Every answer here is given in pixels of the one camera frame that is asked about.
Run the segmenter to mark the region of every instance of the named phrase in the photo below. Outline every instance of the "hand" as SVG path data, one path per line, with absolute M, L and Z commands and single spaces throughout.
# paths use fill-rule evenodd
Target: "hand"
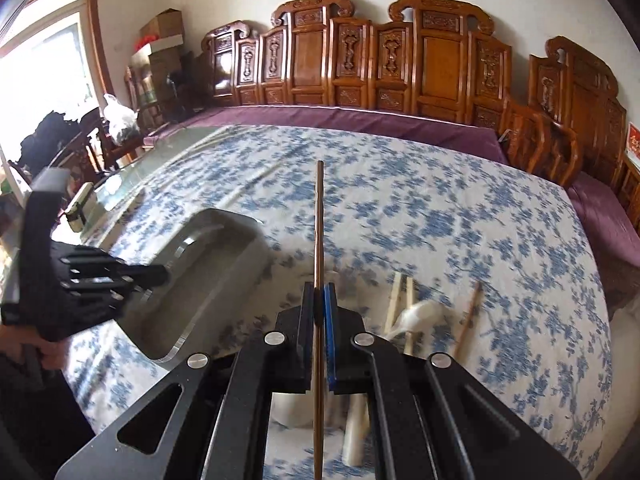
M 35 346 L 42 354 L 45 370 L 61 370 L 66 366 L 69 339 L 52 343 L 44 340 L 33 326 L 7 326 L 0 324 L 0 352 L 18 364 L 24 363 L 22 345 Z

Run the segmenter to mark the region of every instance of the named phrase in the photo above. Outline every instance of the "metal bolt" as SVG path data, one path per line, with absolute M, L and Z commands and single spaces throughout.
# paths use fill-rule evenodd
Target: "metal bolt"
M 284 343 L 284 334 L 282 332 L 269 332 L 264 336 L 264 342 L 267 345 L 278 346 Z
M 431 357 L 431 364 L 436 368 L 449 368 L 451 366 L 451 357 L 446 354 L 435 354 Z
M 373 345 L 376 338 L 373 337 L 373 334 L 370 334 L 368 332 L 361 332 L 359 334 L 356 334 L 356 337 L 354 337 L 353 340 L 358 346 L 371 346 Z
M 189 365 L 189 368 L 194 368 L 194 369 L 204 368 L 205 366 L 207 366 L 208 362 L 209 362 L 209 358 L 204 354 L 193 354 L 189 356 L 189 358 L 187 359 L 187 364 Z

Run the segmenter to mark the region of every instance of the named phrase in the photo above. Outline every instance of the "blue floral pattern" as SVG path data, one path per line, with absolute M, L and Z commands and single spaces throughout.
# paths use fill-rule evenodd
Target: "blue floral pattern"
M 607 311 L 593 255 L 564 190 L 529 174 L 426 144 L 336 130 L 225 126 L 158 169 L 120 215 L 110 252 L 148 262 L 195 212 L 217 207 L 264 223 L 273 261 L 232 326 L 222 355 L 299 303 L 312 274 L 315 161 L 324 160 L 325 259 L 338 302 L 379 332 L 396 270 L 447 314 L 419 354 L 454 349 L 477 280 L 485 283 L 463 365 L 587 476 L 602 444 L 612 378 Z M 88 243 L 96 243 L 106 225 Z M 115 324 L 76 336 L 68 378 L 94 427 L 105 427 L 165 371 Z M 310 431 L 270 429 L 265 478 L 310 478 Z M 346 468 L 330 432 L 329 478 Z

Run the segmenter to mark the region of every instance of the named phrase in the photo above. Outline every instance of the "tablecloth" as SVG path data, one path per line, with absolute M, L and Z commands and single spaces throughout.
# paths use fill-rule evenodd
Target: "tablecloth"
M 447 307 L 418 342 L 417 354 L 425 357 L 453 348 L 473 286 L 482 280 L 484 301 L 463 364 L 587 476 L 598 459 L 608 408 L 609 325 L 590 247 L 555 184 L 405 140 L 225 126 L 141 184 L 140 204 L 121 216 L 110 252 L 148 262 L 206 207 L 263 222 L 273 261 L 237 322 L 212 334 L 214 354 L 233 352 L 249 332 L 269 329 L 277 312 L 298 304 L 312 275 L 319 158 L 325 162 L 325 263 L 337 271 L 338 303 L 380 332 L 394 271 L 413 276 L 419 299 Z M 110 213 L 120 214 L 120 208 Z M 97 430 L 164 374 L 114 322 L 76 336 L 67 370 Z M 272 423 L 265 478 L 310 478 L 311 441 L 310 430 Z M 341 445 L 341 430 L 329 430 L 325 476 L 373 478 L 370 461 L 363 468 L 342 465 Z

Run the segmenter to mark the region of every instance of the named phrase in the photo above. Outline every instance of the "white plastic bag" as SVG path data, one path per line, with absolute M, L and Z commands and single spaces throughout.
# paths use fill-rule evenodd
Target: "white plastic bag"
M 131 108 L 121 105 L 115 96 L 104 95 L 107 106 L 104 109 L 104 118 L 109 121 L 109 134 L 118 146 L 130 139 L 138 136 L 140 129 L 136 122 L 138 114 Z

